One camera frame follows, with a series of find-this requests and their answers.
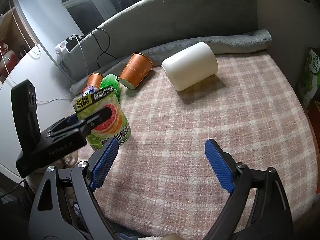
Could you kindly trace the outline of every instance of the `green box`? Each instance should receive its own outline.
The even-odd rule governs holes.
[[[319,93],[320,85],[320,49],[309,48],[304,71],[299,82],[299,95],[307,108],[313,97]]]
[[[129,139],[131,128],[112,85],[79,98],[73,107],[79,120],[87,118],[104,107],[109,107],[112,111],[111,118],[92,129],[91,134],[86,137],[94,150],[100,150],[110,137],[115,137],[119,145]]]

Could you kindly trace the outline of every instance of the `green bottle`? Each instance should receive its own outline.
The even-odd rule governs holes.
[[[100,89],[106,88],[107,86],[113,86],[113,89],[115,91],[115,94],[117,96],[117,99],[119,101],[120,98],[120,84],[119,84],[119,78],[113,74],[109,74],[108,76],[104,77],[101,81]]]

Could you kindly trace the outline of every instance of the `pink plaid fabric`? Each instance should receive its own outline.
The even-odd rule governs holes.
[[[236,162],[277,169],[293,219],[316,193],[316,151],[307,118],[286,78],[265,51],[220,55],[219,71],[175,91],[161,67],[121,106],[132,129],[95,196],[106,216],[146,235],[202,239],[229,194],[204,155],[214,138]],[[92,154],[79,150],[80,159]],[[254,192],[238,225],[249,216]]]

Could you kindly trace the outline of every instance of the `charger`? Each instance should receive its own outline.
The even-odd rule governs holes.
[[[83,38],[75,36],[74,38],[67,38],[56,46],[56,53],[60,55],[69,54],[70,51],[81,41]]]

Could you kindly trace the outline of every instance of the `orange paper cup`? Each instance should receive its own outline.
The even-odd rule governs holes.
[[[152,68],[153,64],[147,56],[133,53],[122,71],[119,81],[124,86],[135,89]]]
[[[103,76],[99,73],[92,73],[89,77],[88,77],[88,82],[87,82],[87,86],[94,86],[99,88],[101,81],[103,79]]]

